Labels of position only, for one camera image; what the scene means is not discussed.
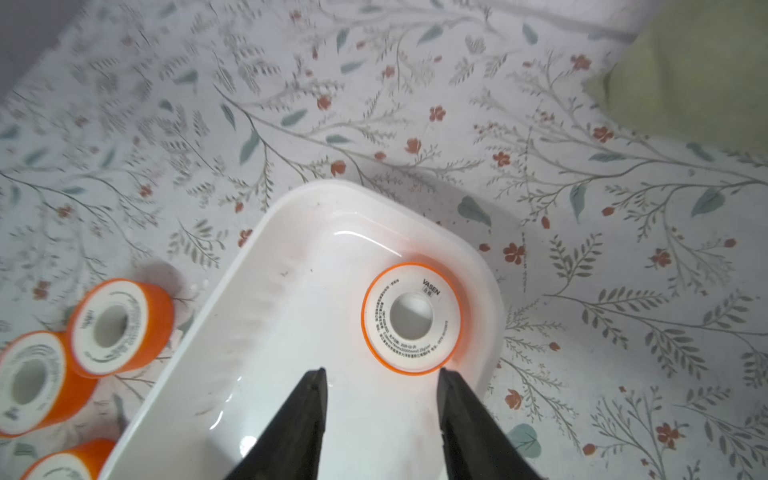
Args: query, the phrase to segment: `green leaf print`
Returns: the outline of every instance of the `green leaf print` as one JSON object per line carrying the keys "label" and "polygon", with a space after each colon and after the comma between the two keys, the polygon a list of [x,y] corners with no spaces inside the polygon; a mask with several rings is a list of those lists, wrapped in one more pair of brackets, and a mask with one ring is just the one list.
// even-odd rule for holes
{"label": "green leaf print", "polygon": [[514,427],[508,434],[507,439],[515,447],[520,456],[527,458],[537,458],[541,456],[541,443],[538,442],[536,430],[527,423],[521,423]]}
{"label": "green leaf print", "polygon": [[18,131],[21,130],[18,125],[11,125],[0,132],[0,140],[13,140],[18,137]]}
{"label": "green leaf print", "polygon": [[326,137],[326,142],[329,144],[346,144],[349,143],[351,140],[347,137],[344,137],[342,135],[328,135]]}
{"label": "green leaf print", "polygon": [[341,66],[341,72],[343,74],[348,74],[351,71],[355,71],[358,68],[360,68],[360,65],[364,64],[365,61],[351,61],[350,63],[345,63]]}
{"label": "green leaf print", "polygon": [[292,114],[286,115],[283,117],[283,120],[280,121],[280,124],[284,127],[292,127],[299,123],[299,120],[304,118],[304,115],[306,115],[306,108],[302,108],[301,110],[294,111]]}
{"label": "green leaf print", "polygon": [[256,147],[258,147],[260,143],[261,137],[259,136],[259,132],[252,130],[250,132],[250,138],[243,144],[243,148],[240,149],[240,165],[250,160],[251,154],[256,150]]}
{"label": "green leaf print", "polygon": [[339,34],[336,36],[336,53],[341,51],[341,47],[346,43],[346,37],[349,35],[348,28],[342,28]]}
{"label": "green leaf print", "polygon": [[600,161],[600,162],[627,160],[627,158],[624,155],[619,155],[619,154],[594,154],[591,157],[589,157],[589,159],[594,161]]}
{"label": "green leaf print", "polygon": [[33,151],[26,157],[24,157],[24,165],[27,165],[28,167],[31,167],[32,165],[38,163],[41,158],[43,158],[48,153],[47,148],[41,148],[40,150]]}
{"label": "green leaf print", "polygon": [[227,119],[228,122],[232,125],[232,128],[237,130],[237,127],[235,127],[235,116],[232,113],[232,109],[227,107],[225,104],[221,104],[221,111],[224,112],[224,117]]}
{"label": "green leaf print", "polygon": [[112,161],[114,161],[114,147],[110,148],[106,155],[104,155],[104,160],[101,161],[101,168],[106,168],[112,165]]}
{"label": "green leaf print", "polygon": [[429,27],[429,30],[424,32],[424,35],[416,42],[417,45],[432,41],[442,35],[442,27],[440,25],[433,25]]}
{"label": "green leaf print", "polygon": [[177,330],[181,330],[181,332],[182,332],[184,335],[187,335],[187,331],[188,331],[188,330],[190,329],[190,327],[192,326],[192,322],[194,322],[194,311],[192,312],[192,314],[190,315],[190,317],[187,319],[187,321],[186,321],[186,322],[184,322],[184,323],[182,323],[181,325],[177,326],[177,327],[176,327],[176,329],[177,329]]}
{"label": "green leaf print", "polygon": [[699,200],[696,200],[696,204],[694,205],[694,209],[690,211],[690,215],[695,217],[699,214],[708,214],[709,212],[714,212],[724,204],[725,197],[722,193],[714,188],[707,188],[707,191],[699,197]]}
{"label": "green leaf print", "polygon": [[708,162],[714,162],[715,161],[714,157],[712,155],[708,154],[701,147],[701,145],[699,145],[697,143],[690,142],[689,144],[685,145],[685,148],[687,148],[688,150],[692,151],[694,153],[694,155],[696,155],[697,157],[699,157],[703,161],[708,161]]}
{"label": "green leaf print", "polygon": [[474,220],[475,222],[485,223],[489,227],[491,226],[491,216],[480,208],[480,205],[474,198],[467,197],[462,198],[462,202],[458,205],[458,214],[464,218]]}
{"label": "green leaf print", "polygon": [[166,18],[169,15],[172,15],[176,11],[176,4],[171,2],[168,5],[165,5],[162,10],[160,10],[160,18]]}
{"label": "green leaf print", "polygon": [[174,80],[176,85],[197,83],[197,70],[189,70]]}
{"label": "green leaf print", "polygon": [[125,418],[125,408],[123,407],[123,399],[117,393],[112,394],[112,401],[114,402],[114,409],[118,411],[118,428],[120,433],[125,432],[125,427],[128,426],[128,420]]}
{"label": "green leaf print", "polygon": [[37,458],[38,451],[35,449],[34,445],[29,445],[28,443],[19,442],[13,448],[13,455],[16,455],[17,457]]}
{"label": "green leaf print", "polygon": [[11,207],[15,207],[18,204],[19,199],[22,198],[22,189],[11,185]]}
{"label": "green leaf print", "polygon": [[83,187],[69,187],[61,190],[61,192],[67,195],[79,195],[83,194],[85,189]]}
{"label": "green leaf print", "polygon": [[587,185],[586,184],[579,184],[574,185],[573,188],[571,188],[571,206],[574,208],[574,215],[576,216],[576,222],[578,223],[578,216],[581,214],[582,210],[584,209],[584,195],[587,193]]}
{"label": "green leaf print", "polygon": [[538,42],[538,33],[527,23],[523,24],[523,35],[530,45],[536,45]]}

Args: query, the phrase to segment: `white thread seal tape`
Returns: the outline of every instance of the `white thread seal tape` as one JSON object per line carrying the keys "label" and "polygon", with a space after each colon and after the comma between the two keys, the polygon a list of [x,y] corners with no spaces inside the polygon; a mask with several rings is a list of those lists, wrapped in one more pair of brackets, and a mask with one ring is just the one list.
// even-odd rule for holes
{"label": "white thread seal tape", "polygon": [[362,332],[387,368],[423,375],[445,365],[462,331],[462,308],[445,277],[423,263],[381,273],[362,305]]}
{"label": "white thread seal tape", "polygon": [[13,342],[0,362],[0,432],[21,435],[53,409],[66,375],[64,344],[50,333]]}
{"label": "white thread seal tape", "polygon": [[35,466],[24,480],[95,480],[82,460],[69,453],[52,455]]}
{"label": "white thread seal tape", "polygon": [[95,439],[39,459],[21,480],[96,480],[114,442]]}
{"label": "white thread seal tape", "polygon": [[147,298],[136,283],[104,283],[71,319],[72,354],[89,374],[116,372],[141,347],[148,318]]}

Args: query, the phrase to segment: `tape roll center hole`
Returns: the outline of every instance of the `tape roll center hole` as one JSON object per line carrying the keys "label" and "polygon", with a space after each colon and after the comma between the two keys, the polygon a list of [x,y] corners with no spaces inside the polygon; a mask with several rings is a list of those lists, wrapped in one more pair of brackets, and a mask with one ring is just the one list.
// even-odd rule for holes
{"label": "tape roll center hole", "polygon": [[19,405],[26,405],[40,395],[45,385],[48,370],[40,359],[32,359],[24,363],[16,372],[11,384],[11,398]]}
{"label": "tape roll center hole", "polygon": [[404,293],[392,303],[389,321],[402,338],[420,339],[432,327],[432,306],[421,293]]}
{"label": "tape roll center hole", "polygon": [[94,341],[102,348],[111,347],[123,337],[127,326],[127,310],[122,305],[113,305],[96,320]]}

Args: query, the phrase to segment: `table surface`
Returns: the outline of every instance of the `table surface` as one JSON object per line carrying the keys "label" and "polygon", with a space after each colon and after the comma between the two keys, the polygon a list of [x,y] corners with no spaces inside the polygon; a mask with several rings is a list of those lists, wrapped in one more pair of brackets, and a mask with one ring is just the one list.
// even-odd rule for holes
{"label": "table surface", "polygon": [[488,262],[484,401],[544,477],[766,477],[768,159],[620,128],[582,83],[625,44],[483,5],[92,2],[0,109],[0,342],[116,276],[177,329],[0,476],[116,439],[265,209],[335,177]]}

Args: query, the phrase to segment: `orange rim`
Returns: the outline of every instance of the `orange rim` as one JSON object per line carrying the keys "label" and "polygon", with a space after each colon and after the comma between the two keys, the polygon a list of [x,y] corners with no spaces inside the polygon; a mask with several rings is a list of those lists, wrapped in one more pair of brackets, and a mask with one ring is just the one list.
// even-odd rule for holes
{"label": "orange rim", "polygon": [[26,472],[24,472],[24,475],[22,475],[19,480],[25,480],[29,475],[32,474],[35,468],[37,468],[38,465],[40,465],[45,460],[48,460],[52,456],[61,455],[64,453],[68,453],[69,455],[77,457],[81,462],[83,462],[85,468],[88,469],[88,473],[91,474],[91,480],[96,480],[96,478],[98,478],[99,472],[101,472],[101,467],[103,467],[104,463],[107,462],[107,457],[109,456],[110,452],[112,452],[113,448],[114,442],[111,440],[95,439],[88,443],[78,445],[73,449],[64,450],[63,452],[51,453],[50,455],[46,455],[45,457],[40,458],[38,461],[33,463],[32,466],[29,467]]}
{"label": "orange rim", "polygon": [[[88,301],[96,295],[102,288],[113,282],[129,282],[141,290],[144,297],[147,299],[147,331],[144,334],[144,338],[141,340],[136,353],[128,360],[125,365],[120,369],[113,372],[96,374],[87,371],[74,356],[74,324],[75,319],[80,316]],[[78,307],[74,309],[74,312],[69,317],[69,327],[67,328],[67,354],[68,359],[71,360],[72,368],[80,376],[89,379],[100,379],[105,376],[114,375],[115,373],[128,372],[131,370],[138,370],[142,367],[149,365],[154,360],[163,348],[168,343],[171,333],[174,331],[174,301],[170,295],[157,285],[151,283],[139,283],[125,278],[114,278],[107,280],[104,283],[100,283],[96,288],[91,290],[88,295],[78,304]]]}
{"label": "orange rim", "polygon": [[40,421],[40,423],[23,433],[9,434],[0,432],[0,437],[13,439],[22,435],[26,435],[29,432],[54,425],[55,423],[69,420],[74,416],[75,413],[79,412],[86,403],[88,403],[88,399],[91,398],[91,394],[96,389],[98,380],[83,378],[75,372],[72,361],[69,358],[69,345],[67,344],[67,337],[64,332],[46,332],[41,330],[37,332],[25,333],[24,335],[14,340],[11,345],[9,345],[8,348],[6,348],[5,351],[0,354],[0,363],[2,363],[2,360],[5,358],[5,354],[11,350],[11,346],[13,346],[14,343],[28,336],[37,335],[39,333],[47,333],[48,335],[53,335],[58,339],[59,342],[61,342],[61,349],[63,350],[65,356],[63,374],[64,379],[61,382],[61,389],[58,392],[56,400],[54,400],[53,405],[51,406],[51,410]]}
{"label": "orange rim", "polygon": [[[429,370],[424,370],[423,372],[406,372],[405,370],[401,370],[397,367],[394,367],[386,362],[377,352],[376,349],[373,348],[373,344],[371,343],[371,339],[368,337],[368,332],[366,330],[366,305],[368,305],[368,296],[371,293],[371,289],[374,285],[376,285],[376,282],[379,281],[379,279],[386,275],[387,273],[391,272],[395,268],[400,268],[401,266],[421,266],[423,268],[426,268],[427,270],[432,271],[437,276],[442,278],[450,287],[451,291],[453,292],[453,296],[456,298],[456,302],[458,303],[458,316],[460,319],[460,324],[458,326],[458,338],[456,339],[456,344],[453,346],[453,349],[448,354],[448,356],[440,362],[439,365],[432,367]],[[439,370],[442,366],[444,366],[448,361],[453,357],[453,354],[456,352],[456,349],[458,348],[459,343],[462,341],[462,334],[464,333],[464,307],[462,304],[458,301],[458,295],[456,295],[456,289],[453,287],[453,284],[448,281],[447,278],[443,276],[442,273],[440,273],[438,270],[433,268],[432,266],[429,266],[425,263],[419,263],[419,262],[405,262],[405,263],[398,263],[397,265],[391,266],[390,268],[384,270],[381,272],[373,281],[371,282],[371,285],[368,287],[368,290],[366,291],[366,296],[362,299],[362,312],[360,314],[361,316],[361,326],[362,326],[362,337],[366,339],[366,345],[368,345],[368,349],[371,351],[373,356],[376,357],[377,360],[379,360],[379,363],[384,365],[386,368],[392,370],[393,372],[399,373],[401,375],[407,375],[407,376],[421,376],[426,375],[427,373],[432,373],[436,370]]]}

